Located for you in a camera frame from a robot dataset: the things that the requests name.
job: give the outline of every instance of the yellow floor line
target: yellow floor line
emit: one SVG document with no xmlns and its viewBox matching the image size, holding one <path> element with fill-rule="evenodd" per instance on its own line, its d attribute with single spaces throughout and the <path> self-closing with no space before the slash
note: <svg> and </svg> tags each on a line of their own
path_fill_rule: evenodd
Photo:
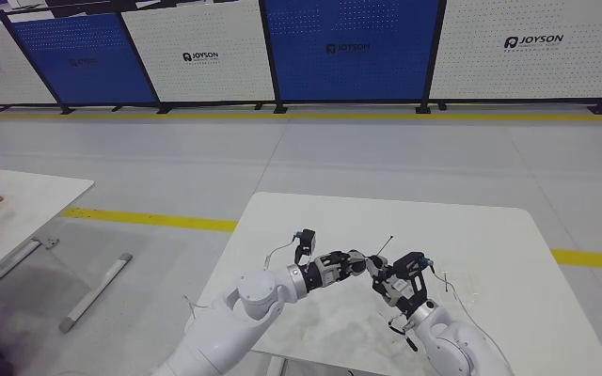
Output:
<svg viewBox="0 0 602 376">
<path fill-rule="evenodd" d="M 99 211 L 85 208 L 69 208 L 64 211 L 62 215 L 69 218 L 83 218 L 96 221 L 193 228 L 220 232 L 234 232 L 234 229 L 236 229 L 236 225 L 238 224 L 236 221 L 227 221 L 223 219 L 179 217 L 129 211 Z M 554 255 L 554 258 L 559 264 L 602 268 L 602 253 L 552 249 L 552 255 Z"/>
<path fill-rule="evenodd" d="M 177 217 L 173 215 L 149 214 L 128 211 L 98 211 L 94 209 L 69 208 L 64 217 L 93 219 L 96 221 L 122 222 L 139 225 L 182 227 L 206 231 L 234 232 L 238 222 L 222 219 Z"/>
<path fill-rule="evenodd" d="M 602 121 L 601 116 L 596 115 L 518 115 L 518 114 L 398 114 L 398 113 L 309 113 L 291 112 L 288 114 L 274 115 L 271 112 L 248 112 L 248 113 L 170 113 L 165 115 L 127 114 L 127 113 L 102 113 L 83 114 L 73 113 L 70 115 L 59 114 L 0 114 L 0 119 L 320 119 L 320 120 L 470 120 L 470 121 Z"/>
<path fill-rule="evenodd" d="M 602 268 L 602 253 L 552 249 L 552 254 L 559 264 Z"/>
</svg>

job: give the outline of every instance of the white tabletop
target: white tabletop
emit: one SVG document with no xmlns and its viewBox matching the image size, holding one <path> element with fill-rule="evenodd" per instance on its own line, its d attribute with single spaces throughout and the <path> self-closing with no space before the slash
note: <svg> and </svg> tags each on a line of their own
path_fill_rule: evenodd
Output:
<svg viewBox="0 0 602 376">
<path fill-rule="evenodd" d="M 92 180 L 0 170 L 0 261 L 94 185 Z"/>
<path fill-rule="evenodd" d="M 239 275 L 260 269 L 267 253 L 303 228 L 316 231 L 315 255 L 335 249 L 373 254 L 389 235 L 395 238 L 382 253 L 389 262 L 411 249 L 423 252 L 448 272 L 516 376 L 602 371 L 592 326 L 531 216 L 520 209 L 258 193 L 199 301 L 211 302 Z M 270 269 L 292 264 L 293 254 L 293 246 L 278 251 Z M 467 320 L 430 272 L 425 279 L 432 299 Z M 435 376 L 420 343 L 416 354 L 387 328 L 383 317 L 399 312 L 371 282 L 367 274 L 350 277 L 286 305 L 253 350 L 385 375 Z"/>
</svg>

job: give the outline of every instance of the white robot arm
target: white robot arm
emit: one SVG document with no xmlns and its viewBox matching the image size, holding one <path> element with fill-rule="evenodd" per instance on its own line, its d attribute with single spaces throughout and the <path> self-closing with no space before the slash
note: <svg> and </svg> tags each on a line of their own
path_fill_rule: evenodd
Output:
<svg viewBox="0 0 602 376">
<path fill-rule="evenodd" d="M 433 262 L 420 252 L 410 252 L 392 266 L 387 259 L 371 256 L 366 269 L 372 277 L 372 288 L 379 292 L 389 306 L 395 306 L 407 317 L 400 331 L 389 322 L 389 327 L 405 337 L 410 347 L 416 345 L 406 336 L 414 330 L 426 350 L 431 366 L 440 376 L 513 376 L 506 361 L 487 343 L 483 332 L 475 325 L 456 321 L 442 306 L 427 298 L 422 270 Z M 433 328 L 446 328 L 434 334 Z"/>
<path fill-rule="evenodd" d="M 276 271 L 262 270 L 241 276 L 197 317 L 176 351 L 154 376 L 221 376 L 236 366 L 282 312 L 285 303 L 296 303 L 311 290 L 327 287 L 366 269 L 357 251 L 334 251 L 299 265 L 303 255 L 313 252 L 314 232 L 298 232 L 300 245 L 295 264 Z M 240 300 L 246 315 L 234 313 Z"/>
<path fill-rule="evenodd" d="M 390 306 L 407 317 L 400 331 L 410 347 L 416 345 L 405 335 L 413 329 L 426 349 L 431 365 L 440 376 L 514 376 L 474 325 L 455 321 L 448 311 L 427 298 L 421 271 L 432 261 L 422 253 L 411 252 L 392 266 L 380 256 L 366 258 L 356 250 L 334 251 L 300 265 L 302 256 L 311 256 L 315 233 L 298 232 L 300 240 L 294 264 L 276 271 L 262 270 L 243 275 L 211 305 L 198 311 L 176 351 L 153 376 L 222 376 L 236 366 L 282 312 L 285 303 L 294 304 L 318 288 L 325 288 L 351 275 L 368 270 L 372 288 Z M 234 313 L 241 301 L 248 318 Z M 446 325 L 434 335 L 433 327 Z"/>
</svg>

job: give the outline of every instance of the wall partition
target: wall partition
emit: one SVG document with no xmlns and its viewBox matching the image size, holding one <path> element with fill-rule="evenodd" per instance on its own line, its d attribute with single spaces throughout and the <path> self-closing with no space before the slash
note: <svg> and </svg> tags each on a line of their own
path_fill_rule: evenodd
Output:
<svg viewBox="0 0 602 376">
<path fill-rule="evenodd" d="M 438 0 L 265 1 L 283 101 L 419 101 Z"/>
<path fill-rule="evenodd" d="M 117 14 L 12 26 L 40 74 L 63 103 L 155 104 Z"/>
<path fill-rule="evenodd" d="M 161 102 L 275 99 L 256 1 L 123 13 Z"/>
<path fill-rule="evenodd" d="M 430 96 L 602 97 L 602 1 L 448 0 Z"/>
<path fill-rule="evenodd" d="M 0 104 L 56 104 L 7 28 L 0 23 Z"/>
</svg>

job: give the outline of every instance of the white wall panel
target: white wall panel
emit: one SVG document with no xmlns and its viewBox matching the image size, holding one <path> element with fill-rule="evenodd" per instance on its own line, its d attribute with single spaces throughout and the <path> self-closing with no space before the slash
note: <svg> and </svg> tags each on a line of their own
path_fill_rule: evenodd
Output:
<svg viewBox="0 0 602 376">
<path fill-rule="evenodd" d="M 527 43 L 542 36 L 555 41 Z M 602 97 L 602 1 L 448 0 L 431 98 L 591 97 Z"/>
<path fill-rule="evenodd" d="M 161 101 L 274 99 L 256 1 L 142 10 L 123 18 Z M 194 53 L 206 55 L 194 59 Z"/>
<path fill-rule="evenodd" d="M 50 91 L 1 23 L 0 103 L 56 103 Z"/>
</svg>

